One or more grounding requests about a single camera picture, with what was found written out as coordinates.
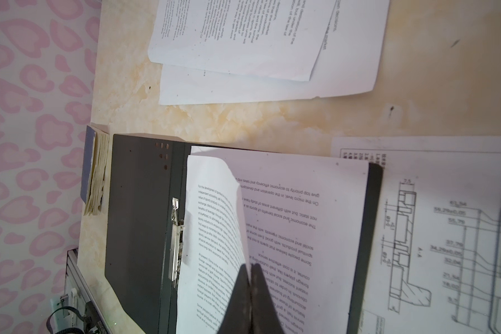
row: paper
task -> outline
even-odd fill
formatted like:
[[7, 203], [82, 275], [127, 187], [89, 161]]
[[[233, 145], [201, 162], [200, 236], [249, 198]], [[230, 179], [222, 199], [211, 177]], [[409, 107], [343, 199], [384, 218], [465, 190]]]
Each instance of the paper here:
[[501, 334], [501, 137], [341, 137], [332, 155], [385, 169], [359, 333]]
[[148, 57], [199, 70], [307, 81], [334, 1], [160, 0]]
[[239, 268], [248, 262], [240, 230], [245, 231], [241, 189], [227, 164], [188, 157], [177, 334], [217, 333]]
[[260, 263], [285, 333], [344, 333], [369, 164], [193, 146], [241, 184], [250, 261]]
[[310, 99], [373, 90], [389, 0], [341, 0], [334, 7], [309, 82], [164, 65], [161, 105]]

